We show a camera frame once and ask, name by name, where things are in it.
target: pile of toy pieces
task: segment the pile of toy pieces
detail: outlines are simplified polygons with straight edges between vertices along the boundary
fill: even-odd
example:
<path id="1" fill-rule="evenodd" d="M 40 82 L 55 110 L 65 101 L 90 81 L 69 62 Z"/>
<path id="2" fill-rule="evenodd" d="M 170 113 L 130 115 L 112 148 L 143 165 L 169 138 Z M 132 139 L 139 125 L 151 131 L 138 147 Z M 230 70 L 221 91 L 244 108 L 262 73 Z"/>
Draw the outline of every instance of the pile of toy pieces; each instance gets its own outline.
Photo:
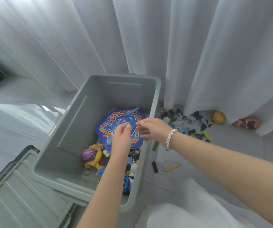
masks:
<path id="1" fill-rule="evenodd" d="M 130 150 L 124 176 L 123 195 L 130 194 L 139 156 L 140 151 L 138 149 Z M 92 167 L 97 169 L 95 175 L 97 176 L 97 180 L 100 181 L 110 160 L 110 153 L 104 149 L 103 144 L 98 143 L 96 145 L 89 146 L 88 149 L 85 149 L 82 153 L 82 159 L 85 161 L 86 169 L 90 169 Z"/>
<path id="2" fill-rule="evenodd" d="M 199 111 L 184 116 L 182 111 L 177 107 L 172 107 L 170 110 L 165 110 L 162 106 L 157 110 L 155 117 L 162 119 L 169 126 L 177 129 L 179 132 L 187 134 L 191 137 L 200 139 L 202 141 L 211 142 L 211 137 L 204 131 L 213 124 L 199 114 Z M 200 132 L 191 127 L 195 125 L 200 126 Z"/>

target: forearm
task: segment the forearm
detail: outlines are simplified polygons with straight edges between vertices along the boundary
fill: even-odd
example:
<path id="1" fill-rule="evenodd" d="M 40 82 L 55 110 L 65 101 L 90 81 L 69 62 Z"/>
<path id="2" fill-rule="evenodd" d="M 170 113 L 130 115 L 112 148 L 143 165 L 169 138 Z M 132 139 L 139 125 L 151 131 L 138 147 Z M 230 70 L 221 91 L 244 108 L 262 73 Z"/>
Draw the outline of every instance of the forearm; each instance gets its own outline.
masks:
<path id="1" fill-rule="evenodd" d="M 273 224 L 273 163 L 179 132 L 170 147 Z"/>
<path id="2" fill-rule="evenodd" d="M 127 161 L 110 159 L 77 228 L 116 227 Z"/>

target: board game box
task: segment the board game box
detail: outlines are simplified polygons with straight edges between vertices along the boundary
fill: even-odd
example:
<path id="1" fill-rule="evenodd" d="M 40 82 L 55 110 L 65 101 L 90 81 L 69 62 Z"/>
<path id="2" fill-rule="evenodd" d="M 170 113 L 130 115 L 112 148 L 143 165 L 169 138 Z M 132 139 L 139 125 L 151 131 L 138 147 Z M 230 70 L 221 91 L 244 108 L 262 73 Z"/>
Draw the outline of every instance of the board game box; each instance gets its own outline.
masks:
<path id="1" fill-rule="evenodd" d="M 143 139 L 139 136 L 135 123 L 147 117 L 139 110 L 133 111 L 134 108 L 110 111 L 96 127 L 95 130 L 106 150 L 111 150 L 111 145 L 109 144 L 111 144 L 115 128 L 125 122 L 130 122 L 131 125 L 131 149 L 139 148 L 142 145 Z"/>

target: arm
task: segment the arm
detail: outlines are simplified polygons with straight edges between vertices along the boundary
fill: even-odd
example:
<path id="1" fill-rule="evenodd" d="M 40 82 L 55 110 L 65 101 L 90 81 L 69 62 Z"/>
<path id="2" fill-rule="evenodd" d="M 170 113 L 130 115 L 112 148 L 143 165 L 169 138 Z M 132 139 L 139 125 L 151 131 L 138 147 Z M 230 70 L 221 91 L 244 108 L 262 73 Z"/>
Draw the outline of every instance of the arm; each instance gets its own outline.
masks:
<path id="1" fill-rule="evenodd" d="M 139 122 L 144 138 L 166 146 L 172 128 L 160 119 Z M 170 140 L 170 148 L 203 171 L 253 211 L 273 224 L 273 163 L 200 141 L 180 132 Z"/>
<path id="2" fill-rule="evenodd" d="M 110 161 L 77 228 L 116 227 L 123 193 L 125 169 L 131 149 L 131 126 L 116 127 L 112 138 Z"/>

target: orange ball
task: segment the orange ball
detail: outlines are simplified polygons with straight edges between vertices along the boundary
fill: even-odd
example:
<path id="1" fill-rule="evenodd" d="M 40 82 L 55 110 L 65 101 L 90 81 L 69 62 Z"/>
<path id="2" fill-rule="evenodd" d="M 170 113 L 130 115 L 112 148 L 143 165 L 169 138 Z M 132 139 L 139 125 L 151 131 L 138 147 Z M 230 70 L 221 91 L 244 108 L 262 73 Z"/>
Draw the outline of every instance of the orange ball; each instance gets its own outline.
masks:
<path id="1" fill-rule="evenodd" d="M 216 123 L 221 123 L 224 122 L 226 120 L 225 114 L 223 114 L 220 111 L 216 111 L 214 112 L 214 114 L 212 115 L 212 120 Z"/>

